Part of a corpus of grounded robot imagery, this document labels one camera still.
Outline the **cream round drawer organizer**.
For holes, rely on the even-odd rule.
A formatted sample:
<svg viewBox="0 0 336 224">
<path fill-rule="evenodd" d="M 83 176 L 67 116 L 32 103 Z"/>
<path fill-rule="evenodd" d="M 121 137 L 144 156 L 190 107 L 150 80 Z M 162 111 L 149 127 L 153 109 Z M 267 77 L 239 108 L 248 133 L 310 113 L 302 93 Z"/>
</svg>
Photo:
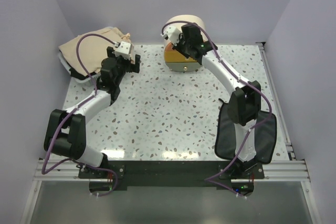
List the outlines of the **cream round drawer organizer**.
<svg viewBox="0 0 336 224">
<path fill-rule="evenodd" d="M 183 42 L 182 26 L 186 23 L 177 23 L 176 21 L 184 21 L 196 23 L 202 29 L 205 29 L 204 22 L 201 18 L 195 15 L 177 15 L 170 18 L 166 24 L 174 22 L 164 28 L 164 34 L 168 30 L 169 37 L 164 38 L 164 61 L 171 71 L 175 72 L 194 72 L 198 70 L 201 65 L 192 58 L 186 58 L 179 51 L 173 47 Z"/>
</svg>

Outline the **grey bottom drawer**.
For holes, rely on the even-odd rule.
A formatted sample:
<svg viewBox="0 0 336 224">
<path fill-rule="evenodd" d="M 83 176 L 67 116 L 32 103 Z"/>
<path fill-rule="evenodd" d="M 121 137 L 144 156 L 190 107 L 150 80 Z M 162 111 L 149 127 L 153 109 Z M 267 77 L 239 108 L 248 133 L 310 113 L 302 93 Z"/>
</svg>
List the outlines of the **grey bottom drawer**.
<svg viewBox="0 0 336 224">
<path fill-rule="evenodd" d="M 197 62 L 167 62 L 166 65 L 175 72 L 194 72 L 201 67 Z"/>
</svg>

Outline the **yellow drawer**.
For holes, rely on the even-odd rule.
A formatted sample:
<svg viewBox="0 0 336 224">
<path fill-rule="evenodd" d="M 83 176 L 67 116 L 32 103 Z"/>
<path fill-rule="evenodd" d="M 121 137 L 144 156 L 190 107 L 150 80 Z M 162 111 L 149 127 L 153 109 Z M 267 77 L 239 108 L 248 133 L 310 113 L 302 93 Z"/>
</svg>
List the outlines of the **yellow drawer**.
<svg viewBox="0 0 336 224">
<path fill-rule="evenodd" d="M 165 50 L 164 60 L 166 63 L 197 63 L 196 60 L 192 58 L 186 58 L 176 50 Z"/>
</svg>

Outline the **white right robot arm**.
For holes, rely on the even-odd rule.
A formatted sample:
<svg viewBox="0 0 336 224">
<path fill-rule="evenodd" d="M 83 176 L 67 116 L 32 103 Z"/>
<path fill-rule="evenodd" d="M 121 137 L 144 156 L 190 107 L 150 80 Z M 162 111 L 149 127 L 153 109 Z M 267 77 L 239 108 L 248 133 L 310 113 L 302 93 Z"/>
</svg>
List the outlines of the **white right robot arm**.
<svg viewBox="0 0 336 224">
<path fill-rule="evenodd" d="M 218 47 L 206 37 L 196 23 L 183 22 L 181 28 L 168 25 L 162 36 L 186 59 L 191 58 L 210 71 L 224 86 L 230 98 L 223 102 L 218 116 L 217 155 L 237 162 L 234 173 L 246 178 L 253 171 L 250 162 L 256 158 L 255 127 L 261 109 L 259 82 L 250 82 L 223 58 Z"/>
</svg>

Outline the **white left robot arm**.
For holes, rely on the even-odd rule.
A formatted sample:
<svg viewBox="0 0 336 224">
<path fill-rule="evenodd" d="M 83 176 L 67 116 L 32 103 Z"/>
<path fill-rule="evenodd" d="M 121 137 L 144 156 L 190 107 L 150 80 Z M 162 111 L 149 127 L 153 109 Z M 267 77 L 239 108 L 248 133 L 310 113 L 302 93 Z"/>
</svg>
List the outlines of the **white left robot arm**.
<svg viewBox="0 0 336 224">
<path fill-rule="evenodd" d="M 42 174 L 55 168 L 47 168 L 51 154 L 89 167 L 97 178 L 105 177 L 110 171 L 107 155 L 87 145 L 86 124 L 116 102 L 125 74 L 140 72 L 141 57 L 135 55 L 134 60 L 128 59 L 112 47 L 107 48 L 107 55 L 101 63 L 100 77 L 93 81 L 94 91 L 66 110 L 51 112 L 44 141 L 46 156 Z"/>
</svg>

